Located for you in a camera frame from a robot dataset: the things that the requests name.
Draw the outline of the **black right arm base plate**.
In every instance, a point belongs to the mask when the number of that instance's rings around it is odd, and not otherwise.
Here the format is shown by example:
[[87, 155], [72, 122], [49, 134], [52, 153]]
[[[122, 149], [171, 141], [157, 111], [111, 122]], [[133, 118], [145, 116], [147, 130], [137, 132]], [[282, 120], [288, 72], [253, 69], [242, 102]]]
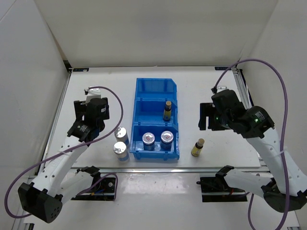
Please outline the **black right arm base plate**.
[[239, 188], [222, 188], [213, 176], [201, 175], [196, 182], [203, 203], [247, 202], [248, 192]]

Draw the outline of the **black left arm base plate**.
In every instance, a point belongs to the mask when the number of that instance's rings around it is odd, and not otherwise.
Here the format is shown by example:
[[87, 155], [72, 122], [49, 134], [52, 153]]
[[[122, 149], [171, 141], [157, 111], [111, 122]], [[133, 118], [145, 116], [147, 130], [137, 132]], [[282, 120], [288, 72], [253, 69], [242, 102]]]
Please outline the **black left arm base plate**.
[[114, 201], [116, 198], [118, 178], [108, 175], [87, 193], [77, 195], [73, 201]]

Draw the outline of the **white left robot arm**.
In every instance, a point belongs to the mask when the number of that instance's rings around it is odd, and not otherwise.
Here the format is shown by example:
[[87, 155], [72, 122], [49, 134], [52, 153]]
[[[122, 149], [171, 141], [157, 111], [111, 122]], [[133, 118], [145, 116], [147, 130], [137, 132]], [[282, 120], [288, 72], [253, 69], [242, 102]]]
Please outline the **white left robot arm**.
[[91, 141], [104, 130], [104, 121], [109, 119], [108, 99], [75, 101], [74, 106], [76, 120], [60, 148], [62, 155], [52, 159], [31, 183], [18, 188], [23, 210], [46, 223], [53, 222], [71, 198], [86, 189], [95, 192], [101, 185], [96, 167], [79, 169], [72, 178], [64, 178]]

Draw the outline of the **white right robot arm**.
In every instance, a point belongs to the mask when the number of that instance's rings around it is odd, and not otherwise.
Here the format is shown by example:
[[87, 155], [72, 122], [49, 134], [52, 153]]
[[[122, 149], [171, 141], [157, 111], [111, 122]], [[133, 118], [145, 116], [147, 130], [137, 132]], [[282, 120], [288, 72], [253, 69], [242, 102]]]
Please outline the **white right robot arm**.
[[212, 96], [212, 103], [200, 104], [200, 130], [232, 130], [241, 135], [260, 155], [272, 177], [257, 177], [233, 166], [224, 166], [213, 178], [216, 190], [242, 189], [263, 198], [274, 210], [282, 213], [289, 188], [289, 211], [301, 209], [307, 203], [307, 177], [287, 150], [281, 150], [281, 138], [265, 109], [246, 109], [233, 90], [223, 90]]

